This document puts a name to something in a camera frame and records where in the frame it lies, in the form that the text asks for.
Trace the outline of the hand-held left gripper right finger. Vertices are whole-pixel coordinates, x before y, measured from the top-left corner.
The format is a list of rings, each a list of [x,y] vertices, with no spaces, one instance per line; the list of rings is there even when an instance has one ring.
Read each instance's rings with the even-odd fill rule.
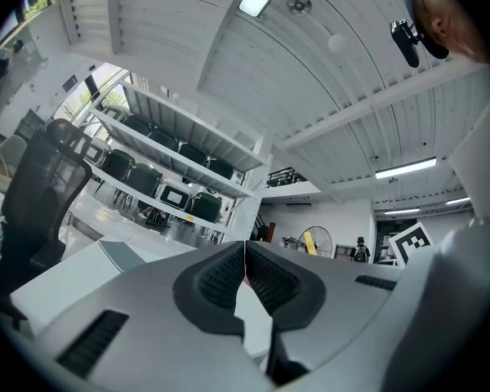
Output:
[[[246,273],[272,319],[264,373],[248,391],[391,391],[398,343],[376,322],[399,272],[246,244]]]

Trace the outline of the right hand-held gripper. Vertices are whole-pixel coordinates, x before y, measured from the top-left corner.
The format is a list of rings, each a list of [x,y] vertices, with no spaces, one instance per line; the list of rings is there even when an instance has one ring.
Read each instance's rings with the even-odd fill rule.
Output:
[[[385,391],[462,391],[490,351],[490,222],[437,247],[411,324],[393,353]]]

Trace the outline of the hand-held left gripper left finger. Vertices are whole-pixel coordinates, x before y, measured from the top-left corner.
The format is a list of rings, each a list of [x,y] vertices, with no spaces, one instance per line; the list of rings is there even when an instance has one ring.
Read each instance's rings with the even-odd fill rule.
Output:
[[[37,343],[106,391],[271,391],[235,315],[244,276],[240,241],[138,265],[71,305]]]

